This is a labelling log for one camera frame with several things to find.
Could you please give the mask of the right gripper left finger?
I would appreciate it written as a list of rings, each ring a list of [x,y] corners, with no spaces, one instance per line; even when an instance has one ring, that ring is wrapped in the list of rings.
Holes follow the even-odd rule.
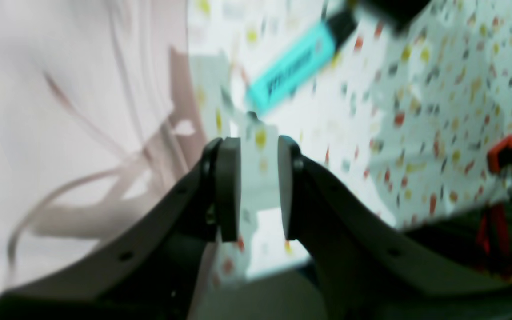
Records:
[[[47,277],[0,294],[0,320],[184,320],[207,243],[236,242],[240,139],[216,138],[138,223]]]

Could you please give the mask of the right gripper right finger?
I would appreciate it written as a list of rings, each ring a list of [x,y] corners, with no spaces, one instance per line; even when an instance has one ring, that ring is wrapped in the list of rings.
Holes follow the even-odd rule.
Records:
[[[284,234],[311,255],[332,320],[512,320],[512,288],[428,250],[278,138]]]

